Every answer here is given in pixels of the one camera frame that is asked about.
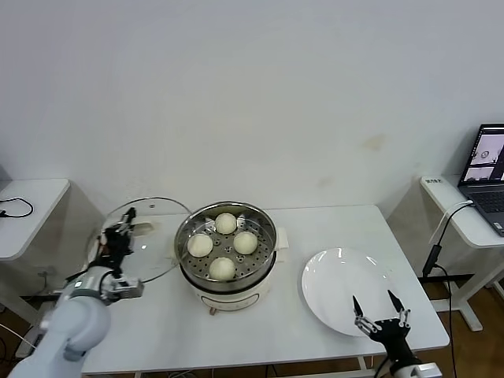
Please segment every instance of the power cord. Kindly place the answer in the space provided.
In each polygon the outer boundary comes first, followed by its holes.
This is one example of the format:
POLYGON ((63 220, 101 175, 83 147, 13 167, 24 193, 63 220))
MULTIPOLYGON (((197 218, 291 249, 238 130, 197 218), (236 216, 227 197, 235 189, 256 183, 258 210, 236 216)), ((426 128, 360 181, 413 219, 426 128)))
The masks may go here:
POLYGON ((450 224, 451 218, 454 217, 456 213, 461 211, 462 209, 465 209, 466 207, 472 206, 473 201, 466 203, 462 207, 459 207, 456 209, 447 219, 447 222, 444 224, 443 232, 441 232, 441 236, 439 237, 439 240, 436 244, 434 244, 431 248, 431 253, 428 255, 427 261, 425 262, 424 268, 422 269, 422 275, 424 277, 427 277, 431 271, 432 268, 435 267, 436 262, 438 261, 438 256, 439 253, 441 252, 441 241, 443 240, 444 234, 447 231, 448 224, 450 224))
POLYGON ((384 358, 384 360, 380 363, 380 365, 378 366, 378 369, 375 371, 374 378, 378 378, 380 376, 381 369, 384 368, 387 361, 388 361, 388 357, 384 358))
POLYGON ((24 218, 24 217, 27 217, 28 215, 31 215, 33 213, 33 205, 30 202, 26 201, 25 199, 22 199, 21 197, 2 199, 2 200, 0 200, 0 203, 13 202, 13 201, 24 202, 25 204, 27 204, 30 207, 30 210, 26 214, 22 214, 22 215, 10 215, 5 210, 0 210, 0 218, 24 218))
POLYGON ((275 365, 266 365, 265 378, 268 378, 268 369, 269 369, 269 366, 271 366, 273 368, 273 372, 275 372, 275 376, 278 376, 278 372, 276 372, 275 365))
POLYGON ((167 373, 168 378, 192 378, 196 377, 195 374, 191 373, 192 370, 187 370, 186 372, 172 372, 172 373, 167 373))
POLYGON ((26 302, 30 302, 34 297, 41 295, 47 289, 47 272, 42 272, 39 275, 44 279, 44 286, 42 289, 34 293, 30 298, 25 299, 26 302))
POLYGON ((454 370, 454 377, 457 378, 457 364, 455 363, 455 347, 454 347, 454 333, 453 333, 453 329, 452 329, 452 321, 451 321, 451 313, 452 313, 452 308, 451 308, 451 285, 450 285, 450 281, 448 280, 448 272, 447 270, 442 267, 441 265, 438 265, 438 264, 435 264, 434 265, 436 268, 439 268, 441 270, 443 270, 443 273, 445 275, 445 277, 447 278, 447 282, 448 282, 448 295, 450 296, 449 299, 448 299, 448 302, 449 302, 449 306, 450 306, 450 312, 449 312, 449 322, 450 322, 450 348, 451 348, 451 364, 453 366, 453 370, 454 370))
POLYGON ((435 228, 434 232, 432 233, 431 238, 428 240, 428 243, 429 243, 429 244, 430 244, 430 243, 432 243, 432 240, 434 239, 435 234, 437 234, 437 233, 438 233, 438 230, 439 230, 439 228, 441 227, 441 224, 443 224, 443 220, 444 220, 444 218, 445 218, 445 217, 446 217, 449 213, 451 213, 451 212, 453 211, 453 209, 455 209, 457 206, 460 206, 460 205, 467 205, 467 204, 472 204, 472 203, 473 203, 473 201, 471 201, 471 200, 469 199, 469 200, 467 200, 467 201, 459 202, 459 203, 456 203, 456 204, 454 204, 454 205, 450 206, 450 207, 447 209, 447 211, 445 211, 445 212, 443 213, 443 216, 442 216, 442 217, 441 217, 441 219, 439 220, 438 226, 435 228))
POLYGON ((0 337, 0 343, 3 345, 3 356, 0 358, 0 364, 3 364, 7 361, 7 344, 3 338, 0 337))
POLYGON ((157 280, 158 278, 163 277, 165 274, 167 274, 167 273, 171 272, 171 271, 172 271, 174 268, 176 268, 177 266, 179 266, 179 264, 178 264, 178 263, 177 263, 177 264, 175 264, 174 266, 171 266, 169 269, 166 269, 163 273, 158 274, 157 276, 154 276, 154 277, 152 277, 152 278, 149 278, 148 280, 142 280, 142 282, 143 282, 144 284, 148 284, 149 282, 155 281, 155 280, 157 280))
POLYGON ((21 336, 19 333, 15 332, 15 331, 13 331, 12 329, 10 329, 9 327, 7 327, 6 325, 3 325, 2 323, 0 323, 0 327, 6 329, 7 331, 9 331, 10 333, 12 333, 13 335, 19 337, 21 340, 23 340, 25 343, 27 343, 32 348, 36 349, 35 345, 33 345, 32 343, 30 343, 23 336, 21 336))

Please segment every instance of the white robotic arm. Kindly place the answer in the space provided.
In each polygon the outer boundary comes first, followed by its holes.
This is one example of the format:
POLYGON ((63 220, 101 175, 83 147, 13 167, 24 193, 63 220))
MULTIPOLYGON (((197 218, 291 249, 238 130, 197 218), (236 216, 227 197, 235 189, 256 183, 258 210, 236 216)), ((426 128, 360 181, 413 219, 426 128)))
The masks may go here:
POLYGON ((387 358, 391 362, 390 373, 394 378, 441 378, 443 374, 434 363, 423 364, 413 354, 406 342, 410 333, 408 317, 411 310, 405 309, 402 302, 390 290, 388 295, 398 317, 372 321, 367 318, 354 297, 355 325, 371 340, 381 343, 387 351, 387 358))
POLYGON ((81 377, 87 352, 109 331, 107 306, 143 293, 142 282, 123 276, 120 270, 124 256, 132 253, 134 217, 135 209, 131 208, 117 224, 102 233, 96 258, 85 272, 72 277, 55 310, 40 325, 46 329, 42 341, 9 378, 81 377))
POLYGON ((9 378, 80 378, 86 353, 105 338, 109 327, 109 309, 101 300, 83 296, 64 301, 34 354, 9 378))

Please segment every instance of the white table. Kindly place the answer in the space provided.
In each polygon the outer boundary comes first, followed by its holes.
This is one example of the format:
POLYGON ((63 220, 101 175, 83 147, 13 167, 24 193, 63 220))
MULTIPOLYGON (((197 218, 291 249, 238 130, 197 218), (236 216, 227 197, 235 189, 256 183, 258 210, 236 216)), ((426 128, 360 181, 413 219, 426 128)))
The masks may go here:
MULTIPOLYGON (((19 258, 40 230, 48 216, 69 188, 66 179, 14 180, 2 181, 0 199, 21 197, 30 202, 34 211, 25 218, 0 218, 0 262, 19 258)), ((9 213, 25 212, 27 206, 22 202, 0 203, 0 209, 9 213)), ((30 324, 37 321, 37 311, 21 299, 7 283, 0 282, 0 303, 24 318, 30 324)))
MULTIPOLYGON (((83 372, 204 369, 384 353, 379 343, 326 327, 302 297, 300 277, 305 263, 316 252, 334 246, 362 250, 388 267, 397 295, 412 310, 408 342, 413 350, 449 343, 377 207, 276 209, 268 213, 278 227, 287 230, 290 249, 289 258, 276 264, 272 289, 262 302, 212 317, 179 269, 174 269, 148 283, 142 298, 111 305, 112 327, 90 352, 83 372)), ((174 217, 174 226, 180 219, 174 217)))
MULTIPOLYGON (((431 196, 441 211, 445 212, 456 203, 467 200, 457 188, 459 178, 459 175, 422 177, 421 186, 431 196)), ((462 239, 472 248, 495 248, 499 249, 502 253, 504 238, 493 230, 476 209, 468 207, 459 211, 454 215, 450 223, 462 239)), ((494 261, 482 261, 482 265, 478 267, 478 272, 462 287, 458 288, 455 283, 451 283, 453 309, 461 312, 471 330, 481 331, 483 326, 471 306, 467 303, 468 299, 489 283, 493 283, 499 293, 504 295, 504 291, 496 280, 502 272, 504 272, 504 260, 500 264, 495 264, 494 261)), ((449 310, 447 299, 432 301, 432 304, 436 311, 443 312, 449 310)))

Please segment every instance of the black cable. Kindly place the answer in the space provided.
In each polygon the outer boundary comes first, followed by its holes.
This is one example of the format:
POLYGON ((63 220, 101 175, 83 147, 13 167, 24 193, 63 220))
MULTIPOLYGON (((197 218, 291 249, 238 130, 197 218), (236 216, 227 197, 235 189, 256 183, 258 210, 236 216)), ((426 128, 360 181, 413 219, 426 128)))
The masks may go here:
POLYGON ((0 343, 3 345, 3 356, 0 358, 0 364, 3 364, 7 359, 7 345, 3 338, 0 337, 0 343))
POLYGON ((37 297, 37 296, 41 295, 47 289, 47 274, 44 274, 43 277, 44 277, 44 287, 41 290, 39 290, 36 293, 34 293, 30 298, 25 299, 26 302, 29 302, 34 297, 37 297))
POLYGON ((107 277, 107 276, 110 276, 111 274, 114 274, 114 271, 113 270, 109 270, 107 273, 105 273, 102 278, 100 278, 100 282, 98 283, 98 293, 100 294, 100 298, 102 297, 103 295, 103 291, 102 291, 102 285, 103 285, 103 280, 107 277))
MULTIPOLYGON (((444 275, 446 276, 446 278, 448 277, 448 272, 447 270, 442 267, 441 265, 434 265, 436 268, 439 268, 441 270, 443 270, 443 273, 444 275)), ((455 364, 455 347, 454 347, 454 333, 453 333, 453 329, 452 329, 452 321, 451 321, 451 312, 452 312, 452 308, 451 308, 451 285, 450 285, 450 281, 448 280, 448 294, 449 294, 449 300, 448 302, 450 303, 450 319, 449 319, 449 322, 450 322, 450 325, 449 325, 449 328, 450 328, 450 348, 451 348, 451 364, 453 366, 453 369, 454 369, 454 377, 457 378, 457 365, 455 364)))
POLYGON ((374 378, 378 378, 378 376, 380 375, 381 369, 384 368, 384 366, 387 363, 387 361, 388 361, 388 357, 384 358, 384 360, 380 363, 380 366, 378 366, 378 369, 375 372, 374 378))
POLYGON ((443 232, 441 233, 441 236, 439 237, 439 241, 434 244, 431 248, 431 252, 428 254, 427 261, 424 264, 424 268, 422 269, 422 276, 428 277, 429 274, 431 274, 432 268, 435 267, 436 262, 438 261, 438 256, 441 253, 441 241, 443 240, 444 234, 447 231, 448 224, 450 224, 451 218, 454 217, 456 213, 458 213, 460 210, 465 209, 468 206, 472 206, 473 203, 466 203, 462 207, 459 207, 456 209, 447 219, 447 222, 444 224, 443 232))
POLYGON ((441 232, 441 236, 439 237, 439 241, 438 241, 438 245, 441 244, 441 240, 443 240, 443 237, 444 237, 444 233, 447 231, 447 228, 448 228, 448 224, 450 224, 450 221, 451 221, 451 218, 454 217, 454 215, 456 213, 458 213, 460 210, 462 209, 465 209, 466 207, 468 206, 472 206, 473 204, 472 203, 467 203, 465 205, 463 205, 462 207, 459 207, 458 209, 456 209, 447 219, 447 222, 444 224, 444 228, 443 228, 443 232, 441 232))
POLYGON ((145 281, 144 281, 144 280, 142 280, 142 282, 143 282, 144 284, 148 284, 149 282, 155 281, 155 280, 157 280, 158 278, 163 277, 165 274, 167 274, 167 273, 171 272, 171 271, 172 271, 174 268, 176 268, 177 266, 179 266, 179 265, 178 265, 178 264, 177 264, 177 265, 174 265, 174 266, 170 267, 170 269, 165 270, 163 273, 158 274, 157 276, 154 276, 154 277, 152 277, 152 278, 149 278, 148 280, 145 280, 145 281))
POLYGON ((94 261, 98 258, 98 256, 100 255, 100 246, 102 246, 102 244, 100 243, 100 239, 101 239, 101 234, 96 236, 96 252, 94 253, 94 257, 91 261, 94 261))
POLYGON ((10 215, 10 214, 7 214, 5 210, 0 210, 0 218, 24 218, 24 217, 27 217, 28 215, 31 215, 33 213, 33 205, 30 202, 26 201, 25 199, 22 199, 21 197, 3 199, 3 200, 0 200, 0 203, 12 202, 12 201, 21 201, 21 202, 26 203, 28 206, 30 206, 30 211, 28 211, 26 214, 23 214, 23 215, 10 215))
POLYGON ((78 273, 75 273, 75 274, 72 274, 71 276, 66 277, 66 278, 65 278, 65 281, 66 281, 66 283, 68 284, 68 283, 70 283, 71 281, 74 281, 74 279, 75 279, 75 278, 77 278, 78 276, 82 276, 82 275, 83 275, 84 273, 86 273, 86 272, 87 272, 87 269, 85 269, 85 270, 81 270, 81 271, 80 271, 80 272, 78 272, 78 273))

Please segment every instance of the white shelf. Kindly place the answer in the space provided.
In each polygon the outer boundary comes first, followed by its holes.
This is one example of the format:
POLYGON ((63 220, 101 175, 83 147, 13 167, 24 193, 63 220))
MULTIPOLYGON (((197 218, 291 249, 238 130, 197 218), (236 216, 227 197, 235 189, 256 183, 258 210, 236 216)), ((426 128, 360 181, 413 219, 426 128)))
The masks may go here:
MULTIPOLYGON (((445 212, 456 203, 467 198, 458 190, 456 176, 426 176, 421 178, 421 186, 431 196, 436 205, 445 212)), ((483 219, 478 210, 468 207, 459 211, 451 219, 451 224, 464 241, 472 248, 503 247, 504 238, 483 219)))
MULTIPOLYGON (((26 251, 63 194, 69 188, 67 179, 2 181, 0 199, 22 197, 30 202, 34 211, 25 218, 0 218, 0 261, 12 261, 26 251)), ((25 211, 22 203, 0 203, 0 209, 13 206, 25 211)))

